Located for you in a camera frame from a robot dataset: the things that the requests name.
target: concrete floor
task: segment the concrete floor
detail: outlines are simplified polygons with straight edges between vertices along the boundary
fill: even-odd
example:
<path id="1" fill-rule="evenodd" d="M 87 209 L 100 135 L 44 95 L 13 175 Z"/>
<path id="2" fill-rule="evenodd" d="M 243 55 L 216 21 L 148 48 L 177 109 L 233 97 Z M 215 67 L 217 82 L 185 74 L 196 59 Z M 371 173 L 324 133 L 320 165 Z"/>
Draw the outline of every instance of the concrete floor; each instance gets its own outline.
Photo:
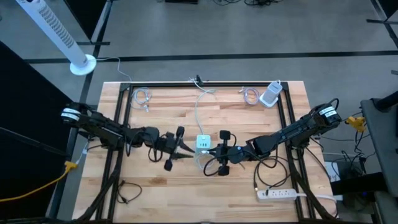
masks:
<path id="1" fill-rule="evenodd" d="M 75 40 L 88 40 L 63 1 L 47 3 Z M 64 58 L 15 1 L 1 1 L 0 15 L 0 40 L 22 58 Z M 285 0 L 263 8 L 247 7 L 243 2 L 217 6 L 210 0 L 200 0 L 197 6 L 122 0 L 113 3 L 104 35 L 104 41 L 111 45 L 102 46 L 99 56 L 397 50 L 385 27 L 368 24 L 366 19 L 378 19 L 366 0 Z M 82 49 L 86 54 L 93 52 L 90 46 Z M 397 90 L 398 76 L 390 74 L 390 70 L 398 70 L 397 59 L 373 56 L 122 62 L 121 70 L 135 81 L 187 80 L 196 74 L 205 80 L 303 80 L 311 106 L 338 97 L 339 113 L 346 117 L 359 111 L 361 100 Z M 73 76 L 68 64 L 32 66 L 72 100 L 79 100 L 85 78 Z M 113 62 L 98 64 L 88 104 L 98 104 L 103 82 L 128 81 L 116 68 Z M 354 138 L 354 131 L 341 125 L 326 136 Z M 325 152 L 344 149 L 353 153 L 352 142 L 322 140 L 322 144 Z M 83 145 L 79 139 L 74 159 Z M 364 139 L 361 146 L 365 154 L 374 151 L 370 138 Z M 369 158 L 366 168 L 369 172 L 380 170 L 376 156 Z M 81 170 L 68 176 L 59 218 L 72 216 L 80 177 Z M 344 220 L 369 221 L 368 216 L 344 208 L 340 216 Z"/>

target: tower fan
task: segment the tower fan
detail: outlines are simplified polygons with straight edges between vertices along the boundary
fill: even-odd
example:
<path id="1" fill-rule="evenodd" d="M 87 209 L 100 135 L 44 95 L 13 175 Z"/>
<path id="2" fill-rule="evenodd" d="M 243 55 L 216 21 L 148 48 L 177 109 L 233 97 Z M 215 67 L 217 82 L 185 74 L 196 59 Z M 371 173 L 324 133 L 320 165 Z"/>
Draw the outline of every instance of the tower fan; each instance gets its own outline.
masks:
<path id="1" fill-rule="evenodd" d="M 44 0 L 16 0 L 26 13 L 43 30 L 50 40 L 69 59 L 70 71 L 75 75 L 87 75 L 96 66 L 92 55 L 84 54 L 76 41 L 56 17 Z"/>

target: wooden tabletop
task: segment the wooden tabletop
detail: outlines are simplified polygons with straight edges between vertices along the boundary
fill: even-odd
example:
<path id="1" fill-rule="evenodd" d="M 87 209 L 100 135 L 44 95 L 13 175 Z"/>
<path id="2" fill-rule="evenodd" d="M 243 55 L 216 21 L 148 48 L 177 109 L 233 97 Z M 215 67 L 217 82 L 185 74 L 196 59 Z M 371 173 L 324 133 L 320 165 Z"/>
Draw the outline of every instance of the wooden tabletop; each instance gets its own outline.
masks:
<path id="1" fill-rule="evenodd" d="M 103 85 L 98 111 L 109 118 L 114 117 L 120 83 L 105 83 Z M 303 82 L 289 82 L 290 95 L 296 119 L 310 111 L 307 93 Z M 267 109 L 260 103 L 252 106 L 243 100 L 238 93 L 241 87 L 219 87 L 217 92 L 206 94 L 198 104 L 198 117 L 205 134 L 211 135 L 212 147 L 221 142 L 218 133 L 228 130 L 236 135 L 237 145 L 245 145 L 245 141 L 256 136 L 271 134 L 281 128 L 277 106 Z M 263 92 L 265 87 L 257 88 Z M 184 141 L 195 148 L 199 127 L 195 121 L 195 102 L 202 93 L 198 88 L 151 88 L 152 99 L 149 102 L 149 112 L 131 110 L 129 124 L 134 127 L 153 126 L 160 133 L 167 131 L 175 133 L 177 126 L 185 127 Z M 289 124 L 289 114 L 285 96 L 282 103 L 286 121 Z M 120 123 L 123 122 L 124 107 Z M 309 149 L 323 162 L 320 147 L 310 142 Z M 101 179 L 107 151 L 93 149 L 87 155 L 80 189 L 75 204 L 74 218 L 79 217 L 91 204 L 100 191 Z M 173 162 L 171 172 L 164 170 L 165 156 L 161 162 L 153 163 L 147 157 L 148 148 L 143 146 L 133 149 L 129 157 L 124 154 L 121 179 L 142 186 L 142 195 L 128 205 L 116 203 L 114 222 L 295 222 L 297 212 L 294 202 L 259 203 L 253 189 L 253 171 L 257 162 L 243 162 L 240 165 L 230 165 L 226 177 L 205 177 L 202 170 L 193 159 L 181 159 Z M 279 156 L 286 158 L 284 144 L 279 145 Z M 315 195 L 332 195 L 328 177 L 309 154 L 304 155 L 307 174 L 311 189 Z M 278 165 L 275 169 L 260 167 L 261 177 L 269 183 L 276 183 L 284 178 L 284 170 Z M 279 189 L 292 188 L 290 178 Z M 259 184 L 259 189 L 266 189 Z M 139 189 L 125 185 L 121 193 L 126 198 L 132 198 Z M 104 206 L 104 217 L 108 212 L 110 191 Z M 321 204 L 335 214 L 334 202 L 319 199 Z M 302 199 L 304 214 L 307 215 L 305 199 Z"/>

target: power outlet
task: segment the power outlet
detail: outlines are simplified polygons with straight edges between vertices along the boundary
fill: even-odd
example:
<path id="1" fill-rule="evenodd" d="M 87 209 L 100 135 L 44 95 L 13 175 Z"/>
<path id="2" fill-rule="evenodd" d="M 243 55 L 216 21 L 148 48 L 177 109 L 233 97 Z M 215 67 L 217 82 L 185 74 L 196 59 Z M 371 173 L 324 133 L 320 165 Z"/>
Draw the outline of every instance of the power outlet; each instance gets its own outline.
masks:
<path id="1" fill-rule="evenodd" d="M 197 136 L 197 149 L 210 149 L 211 137 L 206 134 L 198 134 Z"/>
<path id="2" fill-rule="evenodd" d="M 297 192 L 294 189 L 279 189 L 257 191 L 258 202 L 283 202 L 294 201 L 297 198 Z"/>

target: power strip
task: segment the power strip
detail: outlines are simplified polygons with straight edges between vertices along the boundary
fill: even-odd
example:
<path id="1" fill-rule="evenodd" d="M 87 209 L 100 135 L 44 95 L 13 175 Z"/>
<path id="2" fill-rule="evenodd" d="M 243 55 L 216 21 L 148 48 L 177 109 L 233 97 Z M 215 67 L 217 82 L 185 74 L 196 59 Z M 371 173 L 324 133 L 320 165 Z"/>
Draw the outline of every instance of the power strip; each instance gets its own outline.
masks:
<path id="1" fill-rule="evenodd" d="M 259 190 L 257 191 L 258 202 L 286 202 L 294 201 L 297 198 L 297 192 L 294 189 L 279 190 Z"/>

